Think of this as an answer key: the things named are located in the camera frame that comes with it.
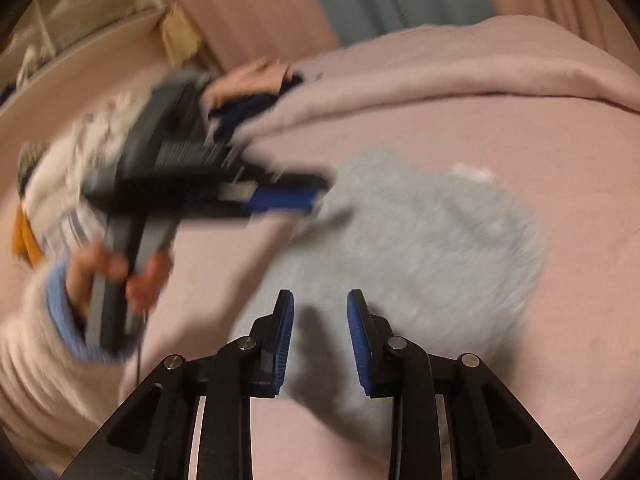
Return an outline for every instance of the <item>blue cuff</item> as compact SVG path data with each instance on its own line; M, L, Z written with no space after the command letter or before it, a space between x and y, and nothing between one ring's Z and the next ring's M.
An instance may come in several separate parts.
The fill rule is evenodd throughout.
M140 331L137 337L130 339L125 348L116 355L99 346L87 345L69 306L65 277L66 264L58 265L50 274L47 285L47 309L67 349L75 358L85 362L108 364L128 360L135 353L143 331Z

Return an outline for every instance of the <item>person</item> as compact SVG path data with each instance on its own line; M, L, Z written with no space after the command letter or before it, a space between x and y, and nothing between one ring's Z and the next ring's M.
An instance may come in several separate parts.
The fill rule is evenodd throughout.
M114 412L135 352L114 356L85 343L94 276L126 280L130 308L144 314L155 308L172 266L164 251L127 279L126 259L91 242L66 262L34 270L20 309L0 326L0 424L37 477L60 475Z

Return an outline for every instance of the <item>bed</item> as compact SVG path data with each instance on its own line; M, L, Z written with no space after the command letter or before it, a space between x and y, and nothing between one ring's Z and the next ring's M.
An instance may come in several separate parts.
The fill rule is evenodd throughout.
M633 14L626 20L635 24ZM296 67L313 83L240 134L284 163L336 166L364 146L383 144L432 170L487 166L530 205L547 225L551 247L509 386L580 478L599 479L640 419L640 78L544 20L492 18L476 27L473 40L466 28L422 27L303 60ZM459 47L448 49L452 43ZM85 74L92 92L72 94L77 100L66 111L65 99L50 103L47 117L59 127L48 126L47 135L101 96L161 76L167 65L158 38L136 45ZM410 74L417 75L408 88ZM389 79L404 84L395 93L372 92L363 78L369 89ZM11 139L5 167L19 139L44 131L38 120L22 129L16 121L2 133ZM5 189L10 181L7 171ZM287 229L281 218L247 228L181 228L175 273L143 349L145 370L171 352L195 358L222 345ZM131 368L124 390L133 376ZM252 422L257 478L385 475L384 463L292 402L256 402ZM625 464L632 461L622 463L621 474ZM626 473L619 478L633 478Z

